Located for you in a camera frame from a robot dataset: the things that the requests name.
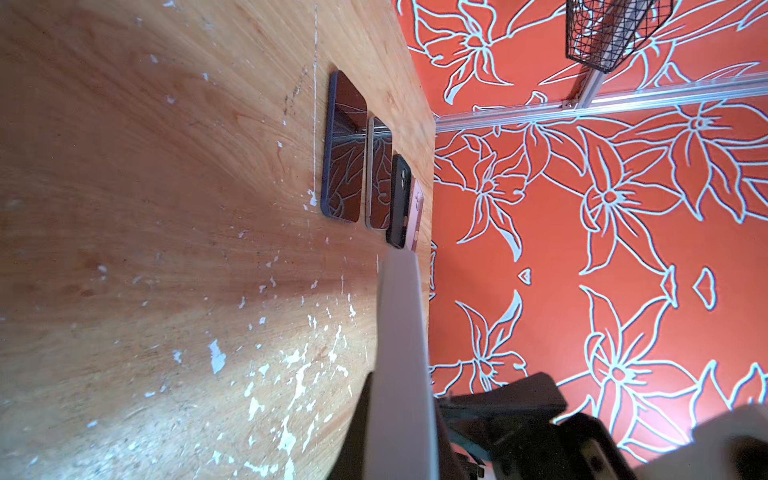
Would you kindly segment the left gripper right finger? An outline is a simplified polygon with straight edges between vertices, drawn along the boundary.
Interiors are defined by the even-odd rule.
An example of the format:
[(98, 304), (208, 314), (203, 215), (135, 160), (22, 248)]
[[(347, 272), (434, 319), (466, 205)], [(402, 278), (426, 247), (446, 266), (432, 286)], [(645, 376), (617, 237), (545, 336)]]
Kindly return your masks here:
[(439, 478), (468, 480), (470, 476), (465, 463), (455, 453), (450, 438), (451, 425), (466, 420), (467, 416), (460, 408), (447, 401), (434, 399), (434, 406)]

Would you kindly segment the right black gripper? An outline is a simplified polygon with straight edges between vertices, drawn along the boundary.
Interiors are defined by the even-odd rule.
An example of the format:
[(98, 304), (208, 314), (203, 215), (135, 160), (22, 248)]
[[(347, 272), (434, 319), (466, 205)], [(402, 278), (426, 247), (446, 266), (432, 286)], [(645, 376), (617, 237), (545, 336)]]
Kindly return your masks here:
[(545, 373), (447, 401), (467, 416), (450, 427), (469, 479), (634, 479), (603, 423), (576, 413)]

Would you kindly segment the pink phone case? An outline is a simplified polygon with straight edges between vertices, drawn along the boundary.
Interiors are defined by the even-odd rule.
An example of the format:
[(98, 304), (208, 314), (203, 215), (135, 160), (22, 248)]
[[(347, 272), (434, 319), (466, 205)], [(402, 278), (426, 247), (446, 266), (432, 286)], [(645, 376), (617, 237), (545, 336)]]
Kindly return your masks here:
[(425, 203), (425, 195), (421, 184), (416, 177), (412, 178), (411, 187), (412, 191), (409, 203), (409, 213), (407, 217), (405, 247), (415, 252), (417, 250), (419, 229)]

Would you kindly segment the phone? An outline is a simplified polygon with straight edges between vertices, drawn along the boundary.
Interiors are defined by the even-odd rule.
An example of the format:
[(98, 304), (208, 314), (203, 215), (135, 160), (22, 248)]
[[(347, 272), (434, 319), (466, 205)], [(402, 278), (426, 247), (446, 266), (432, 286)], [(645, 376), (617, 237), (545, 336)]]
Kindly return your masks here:
[(364, 96), (341, 70), (330, 76), (321, 182), (321, 210), (329, 218), (360, 218), (368, 108)]
[(380, 271), (365, 479), (437, 479), (438, 441), (418, 259), (391, 250)]
[(369, 119), (366, 144), (366, 225), (386, 230), (390, 224), (393, 135), (378, 117)]

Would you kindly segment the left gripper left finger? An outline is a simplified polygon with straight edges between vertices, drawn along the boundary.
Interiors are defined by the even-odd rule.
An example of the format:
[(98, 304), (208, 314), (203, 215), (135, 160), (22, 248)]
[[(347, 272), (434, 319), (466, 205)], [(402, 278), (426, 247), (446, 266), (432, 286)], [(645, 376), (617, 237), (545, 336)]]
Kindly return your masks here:
[(327, 480), (362, 480), (371, 386), (374, 372), (366, 376), (351, 422)]

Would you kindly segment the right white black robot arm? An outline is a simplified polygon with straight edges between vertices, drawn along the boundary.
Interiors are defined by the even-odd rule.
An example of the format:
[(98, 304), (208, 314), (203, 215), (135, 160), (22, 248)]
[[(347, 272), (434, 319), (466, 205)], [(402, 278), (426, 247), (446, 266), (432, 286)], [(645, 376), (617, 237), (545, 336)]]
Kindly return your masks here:
[(443, 479), (764, 479), (767, 408), (743, 405), (693, 431), (690, 444), (632, 468), (597, 418), (577, 413), (547, 374), (438, 400)]

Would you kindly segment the dark phone case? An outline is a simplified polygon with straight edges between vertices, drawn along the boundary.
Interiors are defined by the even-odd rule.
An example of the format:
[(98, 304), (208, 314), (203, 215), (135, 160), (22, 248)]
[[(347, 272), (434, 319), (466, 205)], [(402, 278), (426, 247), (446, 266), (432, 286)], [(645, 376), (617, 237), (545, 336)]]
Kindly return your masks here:
[(391, 246), (403, 249), (410, 211), (412, 171), (400, 154), (393, 155), (390, 185), (390, 223), (386, 230), (386, 240)]

